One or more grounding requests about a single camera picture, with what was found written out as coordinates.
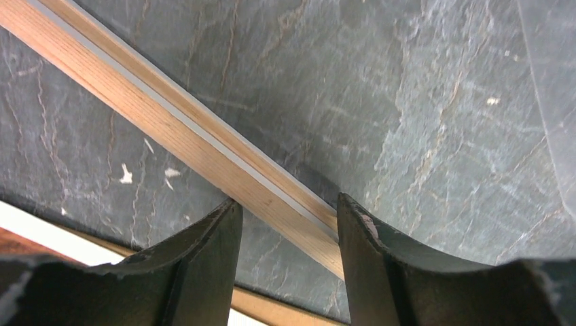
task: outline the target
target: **wooden trim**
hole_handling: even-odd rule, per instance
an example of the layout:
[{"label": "wooden trim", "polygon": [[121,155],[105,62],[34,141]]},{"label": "wooden trim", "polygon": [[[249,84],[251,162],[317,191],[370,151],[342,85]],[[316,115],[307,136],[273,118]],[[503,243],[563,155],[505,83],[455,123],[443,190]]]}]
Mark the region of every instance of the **wooden trim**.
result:
[{"label": "wooden trim", "polygon": [[286,170],[262,153],[233,128],[218,118],[210,109],[169,79],[148,60],[143,58],[119,37],[106,29],[98,20],[71,0],[39,0],[67,24],[108,53],[114,60],[152,87],[192,121],[228,149],[243,158],[250,166],[267,176],[292,199],[338,232],[336,212],[316,194],[296,181]]},{"label": "wooden trim", "polygon": [[239,287],[234,288],[232,307],[268,325],[342,325]]},{"label": "wooden trim", "polygon": [[[53,225],[0,202],[0,254],[2,253],[49,253],[94,266],[117,264],[135,251],[80,231]],[[235,325],[232,323],[233,318],[241,317],[235,316],[234,311],[268,325],[341,325],[240,287],[234,287],[230,306],[232,309],[229,325]]]},{"label": "wooden trim", "polygon": [[[245,139],[232,133],[231,128],[221,120],[216,120],[215,116],[209,121],[198,120],[198,124],[191,120],[188,115],[191,115],[189,111],[193,108],[196,108],[196,113],[200,112],[198,108],[204,108],[205,117],[210,116],[207,113],[209,110],[198,101],[196,106],[193,106],[194,103],[190,102],[191,96],[185,97],[182,92],[178,93],[168,87],[162,91],[165,96],[170,95],[168,92],[174,92],[182,98],[166,100],[128,68],[36,0],[0,0],[0,24],[199,175],[270,224],[311,258],[336,276],[344,278],[342,258],[334,232],[335,224],[326,226],[320,222],[322,219],[326,220],[322,217],[323,214],[307,209],[317,209],[321,206],[318,206],[321,200],[317,197],[314,199],[309,190],[294,178],[288,177],[285,171],[270,165],[270,159],[261,152],[256,152],[253,146],[250,147]],[[142,78],[152,78],[150,76],[154,76],[154,73],[158,74],[157,71],[151,72],[151,65],[143,66],[142,62],[134,63],[130,69],[139,70]],[[158,76],[160,79],[157,79],[157,82],[164,80],[169,84],[167,79]],[[148,82],[154,88],[161,86],[152,84],[153,80]],[[178,102],[178,107],[182,109],[171,103],[185,99],[188,99],[188,102]],[[189,108],[186,114],[182,111],[185,108]],[[229,137],[226,140],[234,150],[205,130],[204,125],[209,125],[209,128],[213,129],[211,131],[220,138]],[[266,162],[269,163],[267,167],[274,170],[264,170],[265,166],[258,165]],[[292,196],[299,200],[294,200],[287,191],[295,191]],[[308,194],[306,198],[316,204],[305,200],[300,196],[302,194]],[[335,221],[333,213],[331,211],[331,218]]]}]

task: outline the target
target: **wooden board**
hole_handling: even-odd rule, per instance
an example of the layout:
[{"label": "wooden board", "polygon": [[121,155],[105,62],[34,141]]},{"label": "wooden board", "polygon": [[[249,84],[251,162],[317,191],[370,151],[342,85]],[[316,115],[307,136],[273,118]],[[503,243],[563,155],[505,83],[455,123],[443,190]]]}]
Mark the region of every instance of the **wooden board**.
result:
[{"label": "wooden board", "polygon": [[344,278],[333,209],[93,18],[44,2],[102,48],[36,0],[0,0],[1,26]]},{"label": "wooden board", "polygon": [[[0,202],[0,254],[48,253],[83,265],[122,261],[134,251],[82,232],[52,225]],[[340,325],[335,321],[234,287],[229,325]]]}]

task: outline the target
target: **white speck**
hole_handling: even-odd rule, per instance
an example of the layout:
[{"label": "white speck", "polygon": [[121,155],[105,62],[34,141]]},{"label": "white speck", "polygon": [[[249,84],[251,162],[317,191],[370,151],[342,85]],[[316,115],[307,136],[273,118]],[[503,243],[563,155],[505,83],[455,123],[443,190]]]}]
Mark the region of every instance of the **white speck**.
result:
[{"label": "white speck", "polygon": [[132,183],[132,173],[128,171],[128,168],[124,163],[122,163],[122,170],[124,171],[124,176],[122,177],[122,179],[120,179],[120,183],[124,185],[126,184],[130,185]]},{"label": "white speck", "polygon": [[166,182],[166,185],[168,186],[168,188],[170,188],[170,190],[174,191],[174,188],[170,184],[170,181],[168,181],[168,178],[164,179],[164,181]]},{"label": "white speck", "polygon": [[154,154],[154,148],[152,148],[152,145],[148,143],[148,139],[144,138],[144,144],[146,144],[146,146],[148,146],[148,149],[152,152],[152,154]]},{"label": "white speck", "polygon": [[486,104],[487,105],[496,105],[500,103],[500,99],[499,98],[495,98],[495,97],[490,97],[489,99],[486,100]]},{"label": "white speck", "polygon": [[164,171],[164,175],[166,176],[166,178],[178,177],[180,174],[181,174],[180,171],[175,170],[173,168],[167,168]]}]

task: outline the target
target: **wood grain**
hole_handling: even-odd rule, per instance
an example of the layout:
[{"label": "wood grain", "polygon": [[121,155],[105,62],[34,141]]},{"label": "wood grain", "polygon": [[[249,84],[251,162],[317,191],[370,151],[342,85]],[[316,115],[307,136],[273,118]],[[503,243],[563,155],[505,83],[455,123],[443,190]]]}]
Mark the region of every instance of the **wood grain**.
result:
[{"label": "wood grain", "polygon": [[[311,258],[344,278],[340,249],[333,238],[30,3],[1,0],[0,24]],[[250,153],[241,157],[245,156],[253,159]]]},{"label": "wood grain", "polygon": [[336,212],[329,205],[296,181],[276,162],[241,137],[234,129],[222,122],[213,112],[192,98],[184,89],[176,83],[170,82],[167,77],[161,76],[154,69],[151,69],[148,62],[144,62],[138,56],[135,56],[130,51],[131,49],[121,44],[112,36],[110,31],[104,30],[92,17],[89,17],[85,12],[81,12],[76,4],[70,0],[39,1],[82,33],[92,43],[108,53],[140,80],[154,88],[162,97],[201,125],[232,152],[242,157],[250,166],[267,176],[274,184],[279,186],[286,194],[289,194],[323,223],[327,224],[333,231],[338,232]]},{"label": "wood grain", "polygon": [[341,325],[238,287],[232,294],[232,307],[268,325]]}]

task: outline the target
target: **white surface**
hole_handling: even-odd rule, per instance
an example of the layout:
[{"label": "white surface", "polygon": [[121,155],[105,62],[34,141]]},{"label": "white surface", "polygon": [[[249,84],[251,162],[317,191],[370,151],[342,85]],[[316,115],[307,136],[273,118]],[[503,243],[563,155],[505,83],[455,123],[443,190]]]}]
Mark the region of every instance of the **white surface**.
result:
[{"label": "white surface", "polygon": [[[0,202],[0,228],[8,230],[87,266],[117,264],[124,259],[109,249],[45,222],[16,207]],[[229,325],[265,325],[230,309]]]}]

